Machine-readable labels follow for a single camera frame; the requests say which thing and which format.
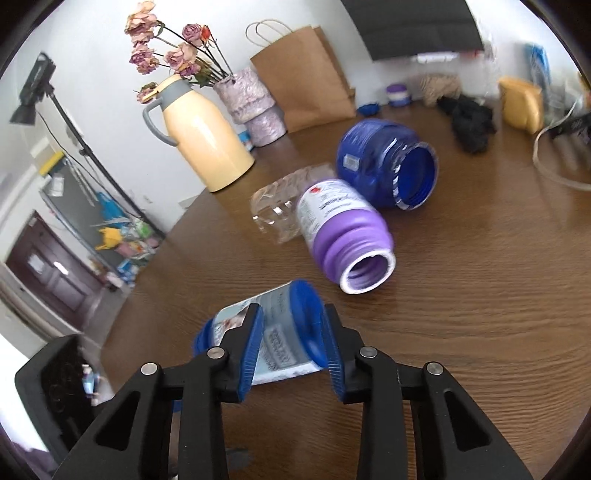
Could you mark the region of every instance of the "yellow item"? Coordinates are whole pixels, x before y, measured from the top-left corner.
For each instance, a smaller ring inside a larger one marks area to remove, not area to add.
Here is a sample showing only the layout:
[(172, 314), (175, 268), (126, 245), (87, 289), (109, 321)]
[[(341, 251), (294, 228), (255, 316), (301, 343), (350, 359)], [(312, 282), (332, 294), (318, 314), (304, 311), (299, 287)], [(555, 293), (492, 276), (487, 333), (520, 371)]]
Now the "yellow item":
[[(210, 192), (240, 178), (254, 163), (236, 132), (216, 105), (197, 93), (180, 75), (172, 75), (144, 97), (144, 121), (161, 141), (177, 147)], [(168, 135), (152, 122), (150, 110), (160, 106)]]
[(55, 152), (51, 156), (51, 158), (47, 160), (39, 169), (39, 175), (41, 175), (41, 177), (47, 175), (50, 172), (50, 170), (56, 165), (56, 163), (59, 162), (62, 158), (64, 158), (64, 152)]
[(103, 244), (95, 247), (95, 250), (107, 250), (109, 248), (115, 248), (123, 241), (121, 232), (116, 228), (102, 228), (99, 230), (103, 234)]
[(503, 119), (510, 126), (535, 134), (544, 126), (542, 89), (525, 80), (499, 79)]

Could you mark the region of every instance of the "purple container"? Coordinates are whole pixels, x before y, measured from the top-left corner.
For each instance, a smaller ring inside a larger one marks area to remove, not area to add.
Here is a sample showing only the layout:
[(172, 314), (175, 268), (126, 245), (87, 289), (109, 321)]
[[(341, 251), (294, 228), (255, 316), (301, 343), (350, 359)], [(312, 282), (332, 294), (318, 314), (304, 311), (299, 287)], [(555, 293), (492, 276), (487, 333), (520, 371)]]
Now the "purple container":
[(345, 293), (373, 290), (394, 271), (394, 241), (386, 222), (344, 180), (312, 185), (296, 212), (316, 264)]
[(410, 105), (411, 97), (405, 84), (393, 83), (386, 88), (386, 93), (388, 94), (388, 103), (391, 106)]

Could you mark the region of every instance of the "wooden table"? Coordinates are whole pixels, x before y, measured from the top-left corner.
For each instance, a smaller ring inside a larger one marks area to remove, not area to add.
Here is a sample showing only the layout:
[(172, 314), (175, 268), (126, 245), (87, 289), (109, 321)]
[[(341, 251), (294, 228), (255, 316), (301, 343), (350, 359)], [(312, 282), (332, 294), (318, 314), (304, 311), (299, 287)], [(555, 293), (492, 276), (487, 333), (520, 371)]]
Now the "wooden table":
[[(542, 179), (524, 132), (502, 127), (473, 157), (436, 109), (384, 116), (415, 129), (440, 160), (423, 207), (382, 212), (396, 242), (390, 280), (349, 296), (323, 277), (301, 238), (274, 245), (251, 220), (254, 191), (333, 162), (356, 121), (308, 129), (256, 150), (243, 178), (195, 200), (141, 273), (103, 366), (117, 389), (145, 362), (186, 362), (219, 309), (305, 278), (366, 344), (401, 363), (445, 364), (540, 479), (591, 405), (591, 194)], [(548, 141), (540, 156), (553, 161)], [(361, 408), (341, 405), (324, 372), (257, 386), (243, 405), (225, 407), (224, 422), (226, 444), (254, 457), (233, 479), (355, 477)]]

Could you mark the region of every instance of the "door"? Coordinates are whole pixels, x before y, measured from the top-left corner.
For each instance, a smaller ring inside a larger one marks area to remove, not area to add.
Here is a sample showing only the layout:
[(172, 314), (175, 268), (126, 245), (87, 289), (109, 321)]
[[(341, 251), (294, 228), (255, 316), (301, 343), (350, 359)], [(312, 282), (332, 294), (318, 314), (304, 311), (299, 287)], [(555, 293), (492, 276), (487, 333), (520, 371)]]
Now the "door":
[(102, 283), (55, 236), (37, 212), (12, 248), (7, 267), (47, 307), (82, 330)]

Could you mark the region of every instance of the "yellow thermos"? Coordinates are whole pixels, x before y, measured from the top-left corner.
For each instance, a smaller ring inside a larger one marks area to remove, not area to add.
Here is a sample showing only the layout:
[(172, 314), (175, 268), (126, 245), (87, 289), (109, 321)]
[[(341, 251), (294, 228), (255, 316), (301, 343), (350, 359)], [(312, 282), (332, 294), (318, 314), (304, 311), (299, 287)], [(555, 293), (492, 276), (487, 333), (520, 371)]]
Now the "yellow thermos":
[[(213, 102), (191, 88), (180, 75), (163, 81), (144, 99), (144, 120), (163, 142), (177, 147), (206, 185), (216, 192), (240, 178), (254, 163), (232, 126)], [(159, 106), (168, 135), (153, 124), (150, 110)]]

